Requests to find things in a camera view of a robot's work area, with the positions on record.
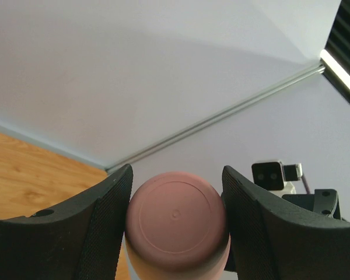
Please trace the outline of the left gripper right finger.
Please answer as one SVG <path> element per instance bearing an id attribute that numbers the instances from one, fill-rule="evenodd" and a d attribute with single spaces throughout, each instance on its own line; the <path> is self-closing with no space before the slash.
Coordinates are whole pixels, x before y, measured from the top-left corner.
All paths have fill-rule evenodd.
<path id="1" fill-rule="evenodd" d="M 350 222 L 303 209 L 230 166 L 222 199 L 239 279 L 350 279 Z"/>

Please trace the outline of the pink plastic cup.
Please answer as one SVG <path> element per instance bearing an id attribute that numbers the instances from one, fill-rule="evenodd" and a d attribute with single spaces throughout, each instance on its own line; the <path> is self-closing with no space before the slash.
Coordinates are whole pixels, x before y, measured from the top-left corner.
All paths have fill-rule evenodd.
<path id="1" fill-rule="evenodd" d="M 129 202 L 125 242 L 139 279 L 220 279 L 230 251 L 221 196 L 191 173 L 152 177 Z"/>

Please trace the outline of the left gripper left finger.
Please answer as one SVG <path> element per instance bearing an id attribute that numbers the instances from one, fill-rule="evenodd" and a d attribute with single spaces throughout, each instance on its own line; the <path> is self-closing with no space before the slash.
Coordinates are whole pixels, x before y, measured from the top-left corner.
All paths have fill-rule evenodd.
<path id="1" fill-rule="evenodd" d="M 0 220 L 0 279 L 114 279 L 133 176 L 126 164 L 30 217 Z"/>

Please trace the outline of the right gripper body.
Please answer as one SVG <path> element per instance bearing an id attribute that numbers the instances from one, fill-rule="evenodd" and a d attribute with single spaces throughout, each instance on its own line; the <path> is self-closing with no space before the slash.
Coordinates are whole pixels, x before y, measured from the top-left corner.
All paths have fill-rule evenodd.
<path id="1" fill-rule="evenodd" d="M 282 198 L 308 211 L 333 219 L 342 219 L 336 190 L 316 189 L 313 194 L 285 194 Z"/>

